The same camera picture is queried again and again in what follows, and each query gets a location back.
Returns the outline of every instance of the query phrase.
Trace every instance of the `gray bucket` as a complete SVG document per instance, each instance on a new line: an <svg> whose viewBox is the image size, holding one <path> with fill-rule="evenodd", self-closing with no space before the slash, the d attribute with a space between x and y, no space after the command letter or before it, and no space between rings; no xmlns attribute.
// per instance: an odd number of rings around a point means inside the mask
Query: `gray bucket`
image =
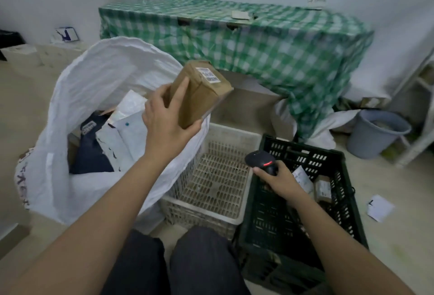
<svg viewBox="0 0 434 295"><path fill-rule="evenodd" d="M411 125L399 115L381 110L362 110L357 115L347 150L356 157L374 158L399 136L411 131Z"/></svg>

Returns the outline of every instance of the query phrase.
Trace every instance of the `white plastic basket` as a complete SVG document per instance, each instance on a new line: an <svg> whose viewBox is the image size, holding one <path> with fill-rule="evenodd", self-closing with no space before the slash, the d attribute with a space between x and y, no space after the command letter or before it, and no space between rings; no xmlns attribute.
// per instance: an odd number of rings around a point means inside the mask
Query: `white plastic basket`
<svg viewBox="0 0 434 295"><path fill-rule="evenodd" d="M233 238L244 218L252 171L244 157L259 149L261 135L210 124L194 159L160 203L167 220L210 227Z"/></svg>

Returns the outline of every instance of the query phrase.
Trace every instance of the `dark pants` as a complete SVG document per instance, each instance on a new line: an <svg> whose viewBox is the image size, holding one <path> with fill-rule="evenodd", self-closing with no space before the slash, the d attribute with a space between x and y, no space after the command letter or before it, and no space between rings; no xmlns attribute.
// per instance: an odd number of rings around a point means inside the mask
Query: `dark pants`
<svg viewBox="0 0 434 295"><path fill-rule="evenodd" d="M167 275L160 239L133 230L125 241L101 295L249 295L230 242L215 231L193 227L170 258Z"/></svg>

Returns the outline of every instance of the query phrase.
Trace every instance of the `green plastic crate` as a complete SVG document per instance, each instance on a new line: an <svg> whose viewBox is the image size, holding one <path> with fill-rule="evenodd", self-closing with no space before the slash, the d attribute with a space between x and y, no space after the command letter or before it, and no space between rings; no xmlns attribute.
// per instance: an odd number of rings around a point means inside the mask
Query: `green plastic crate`
<svg viewBox="0 0 434 295"><path fill-rule="evenodd" d="M294 171L302 166L312 181L330 177L332 204L323 209L355 240L368 248L345 156L336 150L264 135L261 149ZM253 176L244 222L236 240L244 278L281 294L301 294L326 281L312 242L301 231L296 213L257 176Z"/></svg>

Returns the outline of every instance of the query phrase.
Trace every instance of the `checkered tablecloth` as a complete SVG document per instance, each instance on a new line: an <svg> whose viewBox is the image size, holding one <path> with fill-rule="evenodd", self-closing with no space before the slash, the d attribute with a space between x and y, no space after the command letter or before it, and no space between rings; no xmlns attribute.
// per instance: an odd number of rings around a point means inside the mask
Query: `checkered tablecloth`
<svg viewBox="0 0 434 295"><path fill-rule="evenodd" d="M254 19L233 19L233 10ZM99 14L101 39L138 37L182 64L204 59L257 78L288 98L302 139L333 106L374 34L341 13L219 0L113 3Z"/></svg>

